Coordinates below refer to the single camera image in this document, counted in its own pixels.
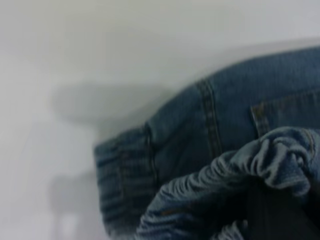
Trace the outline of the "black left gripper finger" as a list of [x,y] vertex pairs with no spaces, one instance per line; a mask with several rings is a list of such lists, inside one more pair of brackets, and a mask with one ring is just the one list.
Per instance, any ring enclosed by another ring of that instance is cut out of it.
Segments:
[[308,218],[287,190],[267,187],[255,180],[247,197],[250,240],[306,240],[310,238]]

